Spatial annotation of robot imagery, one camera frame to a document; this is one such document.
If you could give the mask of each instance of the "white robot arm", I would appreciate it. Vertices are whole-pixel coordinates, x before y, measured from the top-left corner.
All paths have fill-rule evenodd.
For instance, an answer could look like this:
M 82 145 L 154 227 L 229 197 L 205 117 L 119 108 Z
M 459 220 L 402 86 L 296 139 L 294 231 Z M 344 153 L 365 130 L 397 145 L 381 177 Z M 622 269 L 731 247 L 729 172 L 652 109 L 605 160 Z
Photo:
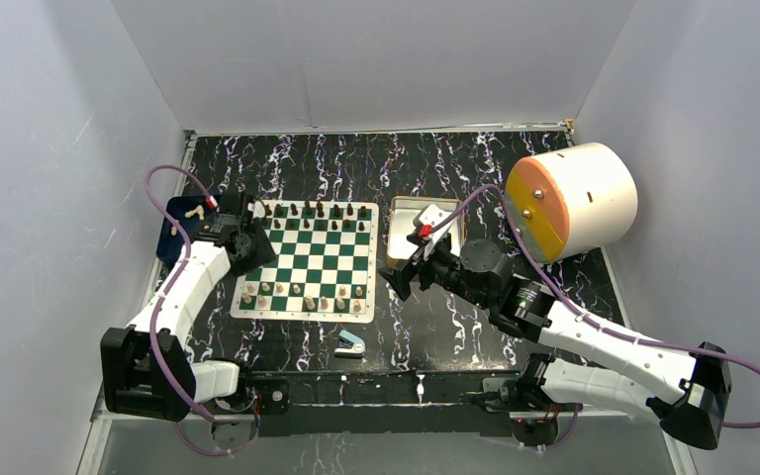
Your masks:
M 504 406 L 512 401 L 540 408 L 587 403 L 624 411 L 658 423 L 692 446 L 717 447 L 731 389 L 726 361 L 636 344 L 605 332 L 651 339 L 590 313 L 577 317 L 547 289 L 514 274 L 511 259 L 488 240 L 469 241 L 460 255 L 452 254 L 449 227 L 433 229 L 445 215 L 435 205 L 424 209 L 409 236 L 417 250 L 397 268 L 380 271 L 402 300 L 409 298 L 410 283 L 418 277 L 422 290 L 438 284 L 488 310 L 489 322 L 504 333 L 604 366 L 583 367 L 536 355 L 516 384 L 500 388 L 494 398 Z M 723 352 L 710 343 L 702 347 Z
M 238 364 L 190 363 L 183 345 L 206 299 L 227 274 L 242 275 L 275 259 L 253 203 L 243 193 L 224 194 L 222 213 L 212 215 L 194 234 L 190 257 L 176 262 L 171 278 L 125 328 L 106 331 L 100 349 L 104 396 L 111 411 L 181 421 L 193 406 L 180 391 L 193 403 L 232 395 L 247 400 L 249 388 L 240 386 Z M 153 317 L 158 350 L 150 344 Z M 168 371 L 156 359 L 157 351 Z

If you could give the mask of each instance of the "cylindrical container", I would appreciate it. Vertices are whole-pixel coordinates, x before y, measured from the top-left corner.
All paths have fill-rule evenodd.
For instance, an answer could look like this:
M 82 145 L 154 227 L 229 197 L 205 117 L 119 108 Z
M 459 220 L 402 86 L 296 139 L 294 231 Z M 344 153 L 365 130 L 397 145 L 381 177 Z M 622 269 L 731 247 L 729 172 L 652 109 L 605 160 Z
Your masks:
M 619 157 L 585 143 L 522 158 L 506 183 L 509 212 L 538 262 L 621 238 L 636 217 L 636 186 Z

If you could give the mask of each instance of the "green and white chessboard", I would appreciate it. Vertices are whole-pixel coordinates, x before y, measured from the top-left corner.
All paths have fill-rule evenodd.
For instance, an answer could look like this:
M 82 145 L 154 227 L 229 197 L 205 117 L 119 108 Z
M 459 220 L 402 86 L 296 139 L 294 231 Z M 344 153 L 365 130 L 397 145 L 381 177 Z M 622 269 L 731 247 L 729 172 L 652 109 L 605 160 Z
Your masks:
M 290 212 L 293 204 L 298 215 Z M 255 205 L 255 216 L 264 216 L 264 205 L 272 214 L 263 227 L 278 258 L 237 279 L 232 317 L 359 324 L 374 320 L 377 205 L 350 203 L 349 215 L 348 203 L 322 202 L 319 217 L 317 202 L 311 202 L 312 213 L 307 213 L 303 201 L 262 200 Z M 281 216 L 276 205 L 281 205 Z M 334 205 L 339 205 L 340 216 L 334 215 Z M 312 299 L 312 310 L 306 298 Z

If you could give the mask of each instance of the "black table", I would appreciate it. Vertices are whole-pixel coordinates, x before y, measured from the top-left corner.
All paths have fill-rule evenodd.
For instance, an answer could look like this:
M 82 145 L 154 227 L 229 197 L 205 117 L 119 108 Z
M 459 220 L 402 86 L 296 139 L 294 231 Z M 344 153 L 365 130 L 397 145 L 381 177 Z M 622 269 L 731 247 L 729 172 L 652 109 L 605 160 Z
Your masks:
M 191 170 L 210 190 L 245 190 L 266 199 L 377 203 L 378 266 L 385 264 L 388 211 L 398 195 L 465 198 L 485 183 L 503 185 L 515 162 L 568 146 L 563 132 L 201 137 Z M 185 193 L 198 193 L 187 184 Z M 468 209 L 468 239 L 489 238 L 533 276 L 493 211 L 494 196 Z M 566 293 L 595 314 L 621 323 L 602 253 L 596 249 L 547 267 Z M 255 371 L 388 372 L 519 370 L 546 351 L 498 332 L 485 312 L 433 286 L 403 303 L 379 288 L 369 325 L 238 320 L 230 316 L 235 281 L 212 293 L 189 340 L 195 360 L 245 360 Z M 338 331 L 362 337 L 365 357 L 333 357 Z

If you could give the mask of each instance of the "blue tray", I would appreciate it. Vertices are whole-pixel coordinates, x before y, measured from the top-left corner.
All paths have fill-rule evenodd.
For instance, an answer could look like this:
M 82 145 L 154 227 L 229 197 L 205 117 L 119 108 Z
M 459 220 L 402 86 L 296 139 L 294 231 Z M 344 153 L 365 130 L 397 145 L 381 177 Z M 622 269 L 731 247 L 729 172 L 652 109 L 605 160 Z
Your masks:
M 221 195 L 212 196 L 214 196 L 219 204 Z M 185 213 L 193 210 L 198 205 L 202 205 L 205 209 L 206 218 L 211 216 L 213 212 L 211 211 L 211 208 L 205 204 L 204 195 L 188 195 L 170 198 L 165 210 L 167 210 L 167 213 L 169 213 L 170 216 L 179 220 L 179 224 L 181 224 L 182 228 L 188 232 L 188 235 L 192 235 L 196 231 L 197 226 L 202 222 L 199 221 L 199 216 L 197 215 L 194 215 L 191 218 L 185 218 Z M 181 234 L 177 233 L 176 236 L 173 236 L 170 233 L 171 227 L 172 225 L 170 225 L 170 222 L 165 218 L 164 222 L 161 224 L 161 234 L 158 235 L 158 246 L 155 249 L 155 256 L 158 257 L 158 260 L 160 260 L 168 270 L 172 269 L 176 264 L 179 255 L 182 253 L 182 246 L 184 245 L 184 240 L 182 240 Z

